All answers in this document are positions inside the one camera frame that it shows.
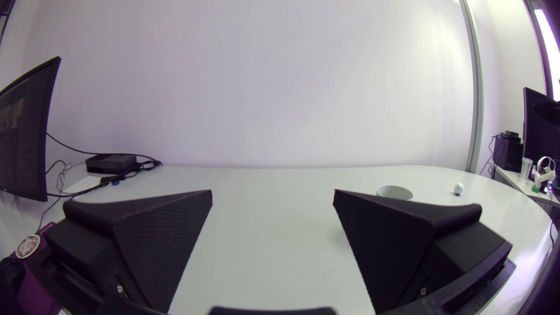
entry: cable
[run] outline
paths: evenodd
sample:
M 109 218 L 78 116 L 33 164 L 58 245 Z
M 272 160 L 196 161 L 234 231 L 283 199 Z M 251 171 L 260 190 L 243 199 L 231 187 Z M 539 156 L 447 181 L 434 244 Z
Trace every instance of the cable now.
M 490 144 L 488 145 L 488 150 L 490 151 L 491 156 L 494 156 L 494 151 L 492 151 L 492 149 L 490 147 L 492 146 L 492 143 L 494 142 L 495 138 L 496 138 L 495 136 L 492 137 L 492 140 L 490 140 Z M 488 168 L 488 175 L 490 175 L 490 177 L 492 177 L 492 173 L 490 173 L 490 168 Z
M 63 160 L 56 160 L 56 162 L 54 162 L 53 165 L 51 165 L 51 166 L 49 167 L 49 169 L 45 172 L 45 175 L 49 174 L 50 170 L 52 170 L 53 167 L 54 167 L 58 162 L 61 162 L 62 164 L 64 164 L 64 166 L 66 166 L 66 163 L 65 163 Z
M 147 164 L 153 164 L 154 166 L 149 167 L 149 168 L 144 168 L 143 166 L 144 166 L 144 165 L 147 165 Z M 59 190 L 59 191 L 60 191 L 60 194 L 47 193 L 47 195 L 48 195 L 48 196 L 53 196 L 53 197 L 60 197 L 60 198 L 68 198 L 68 197 L 81 196 L 81 195 L 83 195 L 83 194 L 85 194 L 85 193 L 89 193 L 90 191 L 93 191 L 93 190 L 98 189 L 98 188 L 100 188 L 100 187 L 107 186 L 110 182 L 113 182 L 113 181 L 115 181 L 115 180 L 121 180 L 122 178 L 130 178 L 130 177 L 136 176 L 136 175 L 137 175 L 140 171 L 142 171 L 142 170 L 152 170 L 152 169 L 154 169 L 155 167 L 157 167 L 158 165 L 159 165 L 159 164 L 157 163 L 157 161 L 145 161 L 145 162 L 140 163 L 139 165 L 138 165 L 138 164 L 132 165 L 131 167 L 129 167 L 128 169 L 126 169 L 126 170 L 123 171 L 122 173 L 120 173 L 120 174 L 118 174 L 118 175 L 116 175 L 116 176 L 113 176 L 113 177 L 111 177 L 111 178 L 109 178 L 109 179 L 106 179 L 106 180 L 103 180 L 103 179 L 102 179 L 102 180 L 100 181 L 99 184 L 97 184 L 97 185 L 95 185 L 95 186 L 93 186 L 93 187 L 91 187 L 91 188 L 85 189 L 85 190 L 83 190 L 83 191 L 79 191 L 79 192 L 75 192 L 75 193 L 64 193 L 64 192 L 62 192 L 62 191 Z M 131 173 L 131 172 L 136 172 L 136 171 L 137 171 L 136 174 L 134 174 L 134 175 L 132 175 L 132 176 L 130 176 L 130 177 L 127 177 L 127 176 L 126 176 L 127 174 L 129 174 L 129 173 Z
M 52 303 L 50 304 L 49 312 L 46 315 L 50 315 L 53 311 L 53 308 L 54 308 L 54 301 L 52 301 Z
M 492 139 L 494 139 L 494 138 L 496 138 L 496 137 L 499 137 L 500 135 L 501 135 L 501 133 L 499 133 L 499 134 L 497 134 L 497 135 L 495 135 L 495 136 L 492 136 Z M 482 175 L 482 172 L 483 172 L 484 169 L 486 168 L 486 165 L 488 165 L 488 162 L 490 162 L 490 159 L 494 157 L 494 153 L 495 153 L 496 151 L 498 151 L 498 150 L 500 149 L 501 146 L 502 146 L 502 144 L 500 144 L 500 145 L 498 146 L 498 148 L 496 148 L 496 150 L 495 150 L 495 151 L 492 153 L 492 155 L 488 158 L 488 160 L 486 160 L 486 163 L 484 163 L 484 166 L 482 167 L 482 169 L 480 170 L 480 173 L 478 173 L 478 175 Z
M 43 211 L 43 214 L 41 215 L 41 221 L 39 221 L 39 227 L 37 228 L 37 232 L 35 232 L 35 234 L 38 234 L 39 231 L 41 230 L 41 225 L 43 224 L 43 217 L 45 216 L 45 214 L 47 213 L 47 211 L 49 211 L 52 207 L 54 207 L 54 205 L 57 204 L 57 202 L 60 200 L 61 197 L 58 197 L 58 199 L 53 202 L 52 205 L 50 205 L 45 211 Z
M 550 195 L 550 201 L 548 202 L 548 211 L 550 213 L 550 211 L 552 211 L 552 190 L 549 188 L 548 189 L 548 194 Z M 550 235 L 550 240 L 552 241 L 552 247 L 554 247 L 554 239 L 552 238 L 552 225 L 554 225 L 554 222 L 559 218 L 560 216 L 557 216 L 556 219 L 552 220 L 552 222 L 550 222 L 550 227 L 548 228 L 549 231 L 549 235 Z
M 62 146 L 64 146 L 64 147 L 66 147 L 66 148 L 68 148 L 68 149 L 70 149 L 70 150 L 73 150 L 73 151 L 76 151 L 76 152 L 80 152 L 80 153 L 83 153 L 83 154 L 92 154 L 92 155 L 103 154 L 103 153 L 88 152 L 88 151 L 82 151 L 82 150 L 75 149 L 75 148 L 73 148 L 73 147 L 71 147 L 71 146 L 65 145 L 64 143 L 58 141 L 56 138 L 54 138 L 53 136 L 51 136 L 48 132 L 47 132 L 46 134 L 47 134 L 47 136 L 49 136 L 52 140 L 54 140 L 56 143 L 58 143 L 58 144 L 60 144 L 60 145 L 62 145 Z M 60 181 L 62 182 L 62 178 L 64 178 L 64 172 L 65 172 L 66 170 L 69 170 L 70 168 L 76 166 L 76 165 L 79 165 L 79 164 L 74 164 L 74 165 L 72 165 L 72 166 L 71 166 L 70 168 L 68 168 L 68 169 L 67 169 L 66 166 L 65 166 L 64 169 L 63 169 L 63 171 L 61 172 L 61 174 L 59 174 L 59 178 L 57 178 L 57 190 L 58 190 L 59 194 L 47 193 L 47 196 L 53 196 L 53 197 L 59 197 L 59 198 L 68 198 L 68 197 L 72 197 L 72 198 L 73 198 L 73 197 L 80 196 L 80 195 L 82 195 L 82 194 L 88 193 L 88 192 L 90 192 L 90 191 L 93 191 L 94 189 L 98 189 L 98 188 L 100 188 L 100 187 L 107 186 L 110 182 L 114 182 L 114 181 L 116 181 L 116 180 L 123 180 L 123 179 L 126 179 L 126 178 L 134 177 L 134 176 L 138 175 L 138 173 L 140 173 L 140 172 L 143 171 L 143 170 L 152 170 L 152 169 L 154 169 L 154 168 L 156 168 L 156 167 L 158 167 L 158 166 L 160 166 L 160 165 L 163 165 L 163 163 L 162 163 L 161 161 L 158 161 L 158 160 L 154 159 L 153 157 L 150 157 L 150 156 L 147 156 L 147 155 L 142 155 L 142 154 L 130 154 L 130 153 L 112 153 L 112 154 L 115 154 L 115 155 L 134 155 L 134 156 L 141 156 L 141 157 L 143 157 L 143 158 L 150 159 L 150 161 L 144 161 L 144 162 L 141 162 L 141 163 L 136 163 L 136 164 L 132 165 L 131 167 L 129 167 L 128 169 L 126 169 L 125 171 L 121 172 L 120 174 L 118 174 L 118 175 L 116 175 L 116 176 L 110 177 L 110 178 L 105 179 L 105 180 L 103 180 L 103 179 L 100 180 L 100 183 L 99 183 L 98 185 L 95 185 L 95 186 L 93 186 L 93 187 L 91 187 L 91 188 L 85 189 L 85 190 L 83 190 L 83 191 L 75 192 L 75 193 L 64 193 L 64 192 L 62 191 L 62 188 L 61 188 L 61 187 L 60 187 L 60 188 L 58 187 L 58 181 L 60 180 Z M 151 167 L 145 167 L 145 165 L 147 165 L 147 164 L 152 164 L 152 166 L 151 166 Z M 129 173 L 131 173 L 131 172 L 136 172 L 136 173 L 135 173 L 134 175 L 127 176 L 127 175 L 128 175 Z
M 46 135 L 49 136 L 52 140 L 54 140 L 56 143 L 60 144 L 61 146 L 66 147 L 66 148 L 68 148 L 68 149 L 70 149 L 70 150 L 73 150 L 73 151 L 76 151 L 76 152 L 80 152 L 80 153 L 83 153 L 83 154 L 92 154 L 92 155 L 104 154 L 104 153 L 87 152 L 87 151 L 82 151 L 82 150 L 74 149 L 73 147 L 71 147 L 71 146 L 69 146 L 69 145 L 65 145 L 65 144 L 63 144 L 62 142 L 58 141 L 58 140 L 55 139 L 53 136 L 51 136 L 50 133 L 48 133 L 48 132 L 46 133 Z M 141 156 L 141 157 L 143 157 L 143 158 L 150 159 L 150 160 L 152 160 L 152 161 L 154 161 L 154 162 L 158 162 L 159 165 L 163 165 L 163 163 L 162 163 L 161 161 L 158 161 L 158 160 L 154 159 L 153 157 L 150 157 L 150 156 L 147 156 L 147 155 L 142 155 L 142 154 L 131 154 L 131 153 L 112 153 L 112 154 L 116 154 L 116 155 L 135 155 L 135 156 Z

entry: white ball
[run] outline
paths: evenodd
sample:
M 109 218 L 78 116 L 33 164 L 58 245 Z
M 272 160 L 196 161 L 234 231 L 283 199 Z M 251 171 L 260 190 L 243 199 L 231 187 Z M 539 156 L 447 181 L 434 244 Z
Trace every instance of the white ball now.
M 465 186 L 463 186 L 463 183 L 456 183 L 455 187 L 453 187 L 453 191 L 455 192 L 455 194 L 461 194 L 464 189 Z

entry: monitor screen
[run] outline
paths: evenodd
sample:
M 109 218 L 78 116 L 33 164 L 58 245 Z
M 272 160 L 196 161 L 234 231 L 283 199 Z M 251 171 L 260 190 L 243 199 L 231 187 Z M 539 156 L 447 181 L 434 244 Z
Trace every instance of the monitor screen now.
M 537 91 L 523 89 L 525 125 L 523 156 L 536 165 L 543 156 L 560 156 L 560 129 L 556 122 L 558 103 Z
M 45 139 L 60 58 L 22 75 L 0 91 L 0 189 L 47 201 Z

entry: light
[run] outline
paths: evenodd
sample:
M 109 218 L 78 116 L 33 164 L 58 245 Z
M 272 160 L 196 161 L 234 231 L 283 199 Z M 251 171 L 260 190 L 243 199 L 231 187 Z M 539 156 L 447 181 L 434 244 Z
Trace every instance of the light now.
M 560 100 L 560 51 L 558 44 L 548 24 L 548 19 L 541 9 L 535 10 L 536 19 L 539 22 L 540 32 L 543 34 L 544 46 L 547 50 L 550 75 L 552 76 L 552 92 L 555 101 Z

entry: headset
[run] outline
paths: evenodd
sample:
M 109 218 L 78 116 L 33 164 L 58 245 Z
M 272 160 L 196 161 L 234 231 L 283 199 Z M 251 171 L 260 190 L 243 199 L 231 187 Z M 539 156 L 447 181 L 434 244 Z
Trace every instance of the headset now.
M 541 169 L 540 165 L 544 160 L 548 160 L 548 165 Z M 535 173 L 535 187 L 539 188 L 539 190 L 544 191 L 544 187 L 541 187 L 543 182 L 548 182 L 549 180 L 553 180 L 556 177 L 556 162 L 548 156 L 543 156 L 540 158 L 539 162 L 536 165 L 536 173 Z

